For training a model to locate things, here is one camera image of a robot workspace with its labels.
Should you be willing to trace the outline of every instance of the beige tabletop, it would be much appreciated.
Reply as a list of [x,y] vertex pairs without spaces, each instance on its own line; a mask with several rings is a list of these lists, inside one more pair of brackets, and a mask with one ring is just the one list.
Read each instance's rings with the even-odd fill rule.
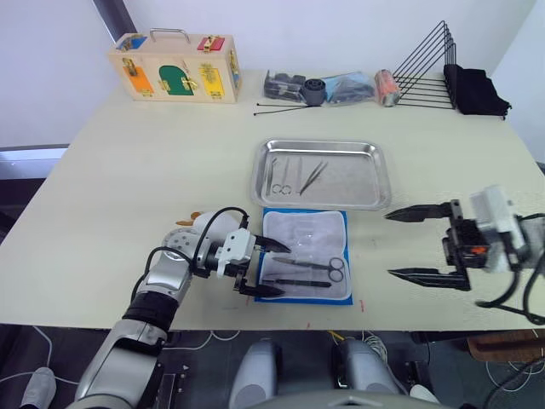
[[[470,270],[472,291],[431,289],[389,268],[450,271],[441,248],[448,222],[398,223],[390,210],[504,186],[522,215],[545,209],[545,178],[498,117],[463,116],[374,102],[254,117],[264,72],[243,72],[236,105],[134,102],[116,90],[89,120],[0,246],[0,322],[109,328],[129,303],[149,250],[195,210],[245,208],[255,152],[271,138],[371,141],[392,187],[385,210],[348,212],[353,306],[254,302],[233,280],[195,278],[173,329],[491,330],[525,328],[522,316],[477,308],[510,273]],[[523,284],[527,279],[525,273]],[[545,314],[536,283],[532,310]],[[521,291],[511,305],[519,307]]]

